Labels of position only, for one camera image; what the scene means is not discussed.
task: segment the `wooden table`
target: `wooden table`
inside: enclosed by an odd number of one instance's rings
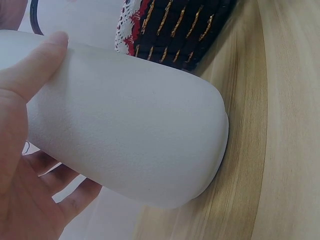
[[[134,239],[320,239],[320,1],[240,0],[196,73],[224,98],[223,163],[185,206],[145,207]]]

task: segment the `fingernail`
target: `fingernail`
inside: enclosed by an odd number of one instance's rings
[[[66,47],[68,45],[69,36],[64,31],[57,31],[49,36],[45,43],[55,44]]]

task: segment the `black cord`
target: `black cord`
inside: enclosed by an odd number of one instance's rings
[[[38,35],[43,35],[39,23],[38,23],[38,1],[39,0],[31,0],[31,5],[30,5],[30,23],[32,30],[35,34]]]

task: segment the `orange stitching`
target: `orange stitching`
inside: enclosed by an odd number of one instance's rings
[[[168,5],[165,7],[164,16],[163,16],[163,18],[162,18],[162,21],[161,21],[161,24],[160,24],[160,26],[159,26],[159,28],[158,28],[158,31],[156,32],[156,35],[157,35],[157,36],[159,36],[160,31],[161,31],[162,27],[163,27],[164,24],[165,24],[165,21],[166,21],[166,19],[167,19],[167,16],[168,16],[168,13],[169,13],[169,9],[170,9],[170,7],[171,7],[172,2],[173,2],[173,0],[170,0],[169,3],[168,3]]]
[[[184,8],[182,9],[181,13],[180,13],[180,17],[178,19],[178,21],[176,22],[176,25],[174,26],[172,32],[171,32],[171,37],[174,38],[175,35],[176,35],[176,31],[182,21],[182,18],[184,17],[184,14],[185,14],[185,10],[186,10],[186,6],[184,6]]]
[[[138,57],[140,44],[135,47],[135,57]]]
[[[187,64],[190,63],[190,60],[191,60],[191,58],[192,58],[193,55],[194,55],[194,52],[191,52],[191,53],[189,54],[189,59],[186,61]]]
[[[190,36],[190,34],[192,33],[192,31],[194,30],[194,28],[195,28],[195,26],[196,26],[196,24],[197,24],[197,21],[198,21],[198,18],[199,18],[199,14],[200,14],[200,12],[201,12],[201,10],[204,8],[204,6],[203,5],[201,5],[200,7],[199,7],[199,10],[198,10],[198,12],[196,13],[196,15],[195,15],[195,17],[194,17],[194,21],[193,21],[193,23],[192,23],[192,26],[191,26],[191,29],[189,30],[189,32],[188,32],[188,34],[186,35],[186,39]]]
[[[147,14],[145,20],[143,20],[143,24],[142,24],[142,28],[141,28],[141,33],[142,34],[145,34],[147,24],[148,24],[148,22],[150,20],[150,17],[151,17],[151,13],[152,13],[152,11],[154,10],[154,7],[155,7],[155,1],[156,0],[152,1],[151,5],[150,5],[150,9],[148,11],[148,14]]]
[[[165,58],[166,58],[166,56],[167,56],[167,52],[168,52],[168,47],[165,48],[165,50],[164,50],[164,52],[163,52],[163,55],[162,55],[162,58],[161,58],[161,60],[159,61],[160,63],[162,63],[162,62],[165,60]]]
[[[153,51],[154,51],[154,46],[152,46],[152,47],[150,48],[149,56],[148,56],[148,59],[147,59],[148,61],[151,59],[151,56],[152,56]]]
[[[204,37],[207,35],[207,33],[209,32],[209,29],[211,27],[211,24],[212,24],[212,20],[214,19],[214,14],[210,16],[209,20],[208,20],[208,26],[206,26],[206,30],[204,31],[203,34],[200,35],[199,37],[199,42],[204,39]]]
[[[180,54],[180,49],[179,49],[179,51],[176,52],[176,55],[175,55],[175,57],[173,59],[174,63],[177,61],[179,54]]]

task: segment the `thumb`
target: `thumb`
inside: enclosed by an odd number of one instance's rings
[[[26,58],[0,72],[0,89],[14,92],[29,102],[59,68],[67,47],[68,35],[55,32]]]

